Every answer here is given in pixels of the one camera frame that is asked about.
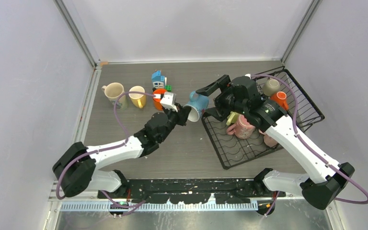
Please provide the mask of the blue mug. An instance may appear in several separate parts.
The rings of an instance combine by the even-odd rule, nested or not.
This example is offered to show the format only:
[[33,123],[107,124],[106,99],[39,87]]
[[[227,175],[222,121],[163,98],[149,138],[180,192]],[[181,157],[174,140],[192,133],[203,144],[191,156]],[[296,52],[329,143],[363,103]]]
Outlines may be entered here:
[[191,111],[188,115],[188,120],[191,122],[197,122],[207,109],[209,104],[209,98],[207,96],[200,95],[195,91],[189,95],[189,101],[184,107],[191,107]]

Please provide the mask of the lime green mug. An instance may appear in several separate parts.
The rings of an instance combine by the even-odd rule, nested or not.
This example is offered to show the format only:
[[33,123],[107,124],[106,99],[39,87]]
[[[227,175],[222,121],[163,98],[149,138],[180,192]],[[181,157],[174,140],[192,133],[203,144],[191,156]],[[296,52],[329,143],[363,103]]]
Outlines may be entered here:
[[239,115],[240,115],[239,113],[231,111],[230,114],[227,117],[226,125],[230,126],[230,125],[236,123]]

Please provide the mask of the orange mug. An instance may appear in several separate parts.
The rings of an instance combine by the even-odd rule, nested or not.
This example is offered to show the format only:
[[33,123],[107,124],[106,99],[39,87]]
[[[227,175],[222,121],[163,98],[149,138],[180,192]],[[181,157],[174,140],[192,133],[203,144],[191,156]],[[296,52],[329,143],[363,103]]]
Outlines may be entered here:
[[163,94],[165,94],[167,92],[166,89],[156,89],[154,88],[153,90],[153,95],[155,95],[155,97],[153,97],[153,102],[154,102],[154,106],[157,110],[160,110],[162,111],[163,110],[163,107],[162,107],[162,104],[161,104],[161,96]]

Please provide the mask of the yellow mug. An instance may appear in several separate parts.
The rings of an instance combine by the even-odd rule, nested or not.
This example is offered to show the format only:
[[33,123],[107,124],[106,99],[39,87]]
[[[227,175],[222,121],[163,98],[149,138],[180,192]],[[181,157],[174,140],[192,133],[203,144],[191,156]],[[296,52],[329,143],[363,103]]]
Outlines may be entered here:
[[137,108],[142,109],[146,105],[146,95],[143,93],[145,92],[145,89],[142,86],[134,86],[132,87],[129,92],[129,98],[131,102],[136,106]]

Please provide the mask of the cream patterned mug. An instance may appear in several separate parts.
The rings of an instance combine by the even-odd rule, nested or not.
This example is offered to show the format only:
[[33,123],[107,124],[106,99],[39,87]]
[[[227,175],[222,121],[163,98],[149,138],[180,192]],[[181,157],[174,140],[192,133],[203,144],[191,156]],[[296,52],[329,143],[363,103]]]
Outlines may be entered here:
[[112,105],[116,105],[117,109],[124,110],[127,108],[127,97],[123,95],[117,102],[118,97],[125,92],[124,86],[121,83],[113,82],[102,87],[102,91]]

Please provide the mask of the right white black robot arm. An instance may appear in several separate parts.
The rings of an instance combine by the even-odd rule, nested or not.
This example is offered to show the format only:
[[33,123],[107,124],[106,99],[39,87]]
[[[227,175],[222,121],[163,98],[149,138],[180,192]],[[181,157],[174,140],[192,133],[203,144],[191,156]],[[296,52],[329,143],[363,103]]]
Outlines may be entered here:
[[305,174],[284,173],[266,168],[255,179],[254,190],[259,196],[272,191],[301,195],[313,207],[324,210],[345,188],[355,172],[348,163],[339,163],[316,146],[278,103],[264,98],[255,80],[248,76],[231,80],[229,75],[198,89],[197,94],[209,96],[217,89],[214,107],[205,111],[219,121],[230,112],[243,115],[249,124],[265,132],[279,143],[304,168]]

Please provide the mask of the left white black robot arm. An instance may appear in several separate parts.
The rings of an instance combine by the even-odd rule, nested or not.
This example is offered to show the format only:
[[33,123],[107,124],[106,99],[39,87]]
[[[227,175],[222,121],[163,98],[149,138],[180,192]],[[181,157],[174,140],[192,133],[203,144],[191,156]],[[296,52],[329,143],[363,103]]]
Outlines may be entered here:
[[123,198],[128,186],[122,173],[101,169],[153,153],[177,125],[186,125],[190,112],[190,106],[179,105],[178,111],[164,109],[154,113],[140,131],[121,141],[88,147],[80,141],[73,143],[52,167],[57,178],[57,198],[74,197],[87,189],[103,190]]

